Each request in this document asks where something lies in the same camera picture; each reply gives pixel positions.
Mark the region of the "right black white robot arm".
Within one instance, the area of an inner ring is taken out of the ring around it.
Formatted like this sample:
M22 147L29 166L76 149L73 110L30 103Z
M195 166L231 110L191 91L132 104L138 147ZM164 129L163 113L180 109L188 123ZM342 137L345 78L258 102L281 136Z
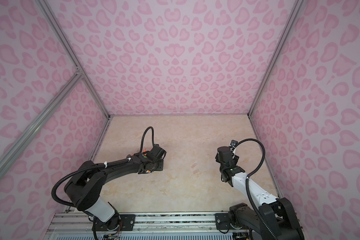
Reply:
M232 146L217 149L216 162L220 164L222 182L228 183L244 194L249 204L230 207L230 227L246 228L259 235L259 240L303 240L304 234L292 203L278 198L251 179L265 161L265 149L261 147L260 163L250 173L237 165L239 157Z

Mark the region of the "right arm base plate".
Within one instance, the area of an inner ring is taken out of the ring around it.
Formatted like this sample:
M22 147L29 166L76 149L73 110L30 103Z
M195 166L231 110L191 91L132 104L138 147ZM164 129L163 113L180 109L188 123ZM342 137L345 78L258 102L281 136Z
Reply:
M215 224L216 229L220 232L228 232L233 229L232 218L229 213L216 213Z

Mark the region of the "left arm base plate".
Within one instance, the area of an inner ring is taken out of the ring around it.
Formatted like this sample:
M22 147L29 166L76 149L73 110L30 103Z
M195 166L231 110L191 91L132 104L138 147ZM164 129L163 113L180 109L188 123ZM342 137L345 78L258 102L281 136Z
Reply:
M92 231L96 232L118 232L132 231L135 224L136 215L115 214L107 222L102 222L94 217Z

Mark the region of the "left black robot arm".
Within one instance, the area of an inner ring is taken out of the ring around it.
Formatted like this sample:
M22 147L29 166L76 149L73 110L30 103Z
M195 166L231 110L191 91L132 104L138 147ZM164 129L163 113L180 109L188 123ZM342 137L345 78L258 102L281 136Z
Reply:
M120 214L100 197L103 186L115 179L129 174L149 174L164 169L167 152L159 145L150 151L135 153L127 158L110 163L95 164L87 161L69 177L64 192L73 206L94 218L109 230L120 225Z

